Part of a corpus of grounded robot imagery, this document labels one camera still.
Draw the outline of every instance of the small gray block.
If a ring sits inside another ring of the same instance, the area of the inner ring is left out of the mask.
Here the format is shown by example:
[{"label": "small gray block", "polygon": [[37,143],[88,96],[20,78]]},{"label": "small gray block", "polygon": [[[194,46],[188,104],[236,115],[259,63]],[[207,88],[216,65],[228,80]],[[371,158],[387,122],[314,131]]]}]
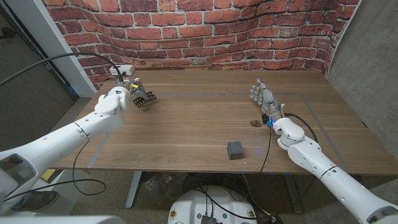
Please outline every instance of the small gray block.
[{"label": "small gray block", "polygon": [[243,147],[241,141],[229,142],[226,150],[230,160],[243,158]]}]

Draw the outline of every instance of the brick wall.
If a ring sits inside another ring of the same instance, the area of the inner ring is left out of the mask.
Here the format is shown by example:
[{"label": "brick wall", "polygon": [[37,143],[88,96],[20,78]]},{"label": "brick wall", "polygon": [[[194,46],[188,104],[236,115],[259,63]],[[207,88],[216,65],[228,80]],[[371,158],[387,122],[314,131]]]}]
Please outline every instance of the brick wall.
[{"label": "brick wall", "polygon": [[[44,0],[74,52],[138,70],[320,70],[359,0]],[[109,65],[79,57],[99,88]]]}]

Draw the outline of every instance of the wooden tabletop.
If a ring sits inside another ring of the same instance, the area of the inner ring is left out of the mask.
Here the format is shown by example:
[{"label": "wooden tabletop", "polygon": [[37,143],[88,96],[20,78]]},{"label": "wooden tabletop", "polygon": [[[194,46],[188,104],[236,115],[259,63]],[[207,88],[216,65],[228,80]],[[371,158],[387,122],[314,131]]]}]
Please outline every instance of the wooden tabletop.
[{"label": "wooden tabletop", "polygon": [[[352,174],[398,174],[398,163],[319,72],[309,71],[136,71],[157,99],[131,110],[119,130],[92,139],[82,150],[77,169],[175,172],[259,172],[269,129],[255,128],[261,110],[249,97],[260,78],[285,103],[284,112],[301,116],[314,130],[322,151]],[[92,112],[98,97],[114,87],[107,81],[78,118]],[[307,136],[311,133],[299,120]],[[277,144],[263,172],[306,174]],[[241,141],[244,158],[230,161],[227,142]],[[71,169],[77,151],[53,168]]]}]

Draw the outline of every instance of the table leg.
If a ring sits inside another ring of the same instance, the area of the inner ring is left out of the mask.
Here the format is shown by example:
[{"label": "table leg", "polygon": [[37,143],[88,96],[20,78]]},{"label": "table leg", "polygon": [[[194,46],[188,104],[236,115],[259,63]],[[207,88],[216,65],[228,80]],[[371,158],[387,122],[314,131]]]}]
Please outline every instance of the table leg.
[{"label": "table leg", "polygon": [[[296,182],[294,181],[293,175],[284,175],[285,185],[287,187],[287,191],[289,192],[290,201],[294,203],[299,199],[299,193],[297,193]],[[296,214],[302,214],[303,208],[301,202],[297,202],[293,205],[293,211]]]},{"label": "table leg", "polygon": [[126,208],[131,208],[138,193],[139,181],[141,179],[142,171],[135,171],[130,185],[129,195],[126,200]]}]

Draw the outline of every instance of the black cable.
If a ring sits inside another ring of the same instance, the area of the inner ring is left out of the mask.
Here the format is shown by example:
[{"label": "black cable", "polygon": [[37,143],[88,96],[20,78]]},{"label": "black cable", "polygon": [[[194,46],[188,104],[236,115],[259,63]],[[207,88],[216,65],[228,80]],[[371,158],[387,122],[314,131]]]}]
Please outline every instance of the black cable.
[{"label": "black cable", "polygon": [[6,78],[5,80],[1,81],[1,82],[0,82],[0,86],[3,86],[3,85],[6,84],[7,82],[9,82],[9,81],[11,81],[12,79],[16,78],[18,75],[20,75],[20,74],[22,74],[22,73],[24,73],[24,72],[30,70],[31,68],[36,67],[36,66],[38,66],[38,65],[40,65],[40,64],[42,64],[42,63],[45,63],[45,62],[48,62],[48,61],[51,61],[51,60],[54,60],[54,59],[57,59],[57,58],[62,58],[62,57],[67,57],[67,56],[73,56],[73,55],[92,55],[92,56],[95,56],[95,57],[102,58],[103,60],[105,60],[105,61],[107,61],[108,63],[110,63],[110,64],[116,69],[116,71],[118,72],[119,81],[120,81],[120,82],[123,82],[123,77],[122,77],[122,75],[121,75],[121,73],[120,73],[118,67],[117,67],[112,61],[110,61],[109,59],[107,59],[106,57],[101,56],[101,55],[96,54],[96,53],[90,53],[90,52],[77,52],[77,53],[60,54],[60,55],[56,55],[56,56],[53,56],[53,57],[49,57],[49,58],[40,60],[40,61],[38,61],[38,62],[36,62],[36,63],[33,63],[32,65],[29,65],[28,67],[26,67],[26,68],[24,68],[24,69],[22,69],[22,70],[20,70],[20,71],[18,71],[18,72],[16,72],[16,73],[12,74],[11,76],[9,76],[8,78]]},{"label": "black cable", "polygon": [[[86,144],[84,144],[84,146],[79,150],[78,154],[76,155],[75,161],[73,162],[73,167],[72,167],[72,180],[75,181],[75,165],[76,165],[76,161],[77,161],[77,157],[79,157],[81,151],[85,148],[85,146],[89,143],[90,141],[86,142]],[[100,181],[100,180],[96,180],[96,179],[92,179],[95,180],[96,182],[101,183],[104,186],[104,190],[100,191],[100,192],[96,192],[96,193],[92,193],[92,194],[88,194],[88,193],[84,193],[82,192],[76,185],[76,182],[73,182],[73,184],[75,185],[75,188],[77,189],[77,191],[79,191],[81,194],[83,195],[87,195],[87,196],[92,196],[92,195],[97,195],[100,194],[102,192],[104,192],[106,190],[106,185],[104,182]]]},{"label": "black cable", "polygon": [[293,116],[293,117],[295,117],[295,118],[301,120],[301,122],[302,122],[303,124],[305,124],[306,127],[311,131],[311,134],[312,134],[312,136],[313,136],[313,140],[316,141],[316,142],[318,142],[317,136],[316,136],[315,133],[313,132],[313,130],[312,130],[312,128],[310,127],[310,125],[309,125],[307,122],[305,122],[303,118],[297,116],[296,114],[292,114],[292,113],[284,113],[284,114],[285,114],[285,116]]},{"label": "black cable", "polygon": [[262,164],[261,170],[259,172],[259,176],[261,175],[262,169],[264,168],[266,162],[267,162],[267,158],[268,158],[268,153],[269,153],[269,148],[271,146],[271,128],[269,128],[269,142],[268,142],[268,151],[267,151],[267,155],[266,155],[266,159],[264,159],[264,163]]}]

